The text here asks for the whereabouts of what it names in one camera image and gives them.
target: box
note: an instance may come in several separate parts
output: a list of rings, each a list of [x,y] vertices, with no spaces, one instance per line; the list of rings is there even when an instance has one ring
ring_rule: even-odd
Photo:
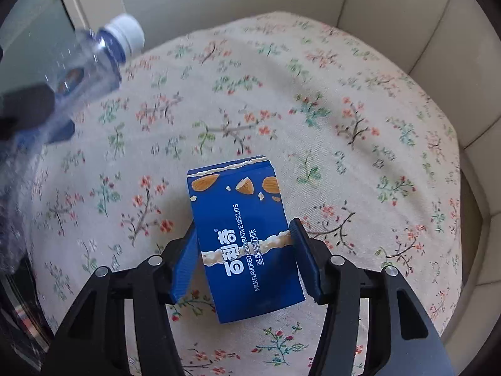
[[[194,169],[187,182],[219,321],[304,301],[270,161],[260,156]]]

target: tablecloth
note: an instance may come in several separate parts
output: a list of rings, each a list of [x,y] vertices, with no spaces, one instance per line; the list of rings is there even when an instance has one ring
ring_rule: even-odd
[[[153,49],[121,88],[75,115],[71,141],[44,149],[28,242],[42,308],[57,330],[93,271],[137,266],[192,220],[188,169],[266,155],[287,219],[358,267],[394,265],[439,332],[461,289],[454,128],[382,54],[289,13],[246,18]],[[280,278],[276,282],[280,292]],[[325,307],[303,303],[221,325],[199,262],[167,306],[187,375],[302,375]],[[361,308],[354,374],[364,363]],[[127,307],[129,362],[140,364]]]

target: floral tablecloth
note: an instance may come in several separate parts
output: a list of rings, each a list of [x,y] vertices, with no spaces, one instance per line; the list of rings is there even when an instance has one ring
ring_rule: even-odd
[[[264,154],[287,219],[358,267],[392,264],[442,332],[461,287],[455,131],[397,66],[351,35],[288,13],[194,32],[122,69],[119,91],[47,146],[28,244],[55,331],[101,265],[137,266],[192,220],[189,169]],[[280,278],[270,279],[280,290]],[[303,375],[325,307],[303,303],[220,325],[199,262],[167,306],[187,375]],[[362,372],[362,304],[354,373]],[[130,306],[129,362],[140,373]]]

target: almond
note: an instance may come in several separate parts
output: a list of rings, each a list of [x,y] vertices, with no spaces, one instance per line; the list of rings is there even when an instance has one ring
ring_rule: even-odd
[[[197,191],[197,192],[205,191],[213,183],[216,182],[216,179],[218,177],[219,177],[219,174],[202,176],[202,178],[195,179],[195,181],[192,181],[191,187],[193,188],[194,191]]]
[[[262,181],[262,189],[268,193],[280,193],[279,183],[274,176],[267,176]]]
[[[242,179],[242,181],[236,185],[235,189],[245,195],[252,195],[254,193],[254,185],[249,177]]]

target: plastic bottle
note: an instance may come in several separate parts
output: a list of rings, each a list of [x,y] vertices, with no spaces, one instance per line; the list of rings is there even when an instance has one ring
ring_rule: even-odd
[[[44,144],[71,136],[70,117],[120,86],[119,65],[144,47],[144,33],[122,14],[100,29],[79,30],[46,75],[55,93],[54,111],[33,130],[18,132],[0,156],[0,271],[13,273],[31,242],[32,188]]]

